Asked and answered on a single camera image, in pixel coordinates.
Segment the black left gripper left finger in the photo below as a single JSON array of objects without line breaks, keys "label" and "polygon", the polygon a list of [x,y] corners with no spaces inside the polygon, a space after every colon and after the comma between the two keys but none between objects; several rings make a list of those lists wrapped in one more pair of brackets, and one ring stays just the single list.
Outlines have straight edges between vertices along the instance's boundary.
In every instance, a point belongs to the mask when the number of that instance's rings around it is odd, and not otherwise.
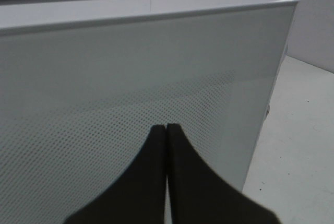
[{"label": "black left gripper left finger", "polygon": [[155,125],[122,175],[65,223],[164,223],[165,162],[166,129]]}]

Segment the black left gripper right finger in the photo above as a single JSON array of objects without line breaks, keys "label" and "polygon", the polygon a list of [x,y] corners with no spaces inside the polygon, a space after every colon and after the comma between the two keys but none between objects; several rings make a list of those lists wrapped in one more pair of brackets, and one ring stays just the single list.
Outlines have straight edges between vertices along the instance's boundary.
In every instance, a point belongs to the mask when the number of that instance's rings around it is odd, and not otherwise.
[{"label": "black left gripper right finger", "polygon": [[178,124],[166,129],[173,223],[280,223],[275,213],[220,178]]}]

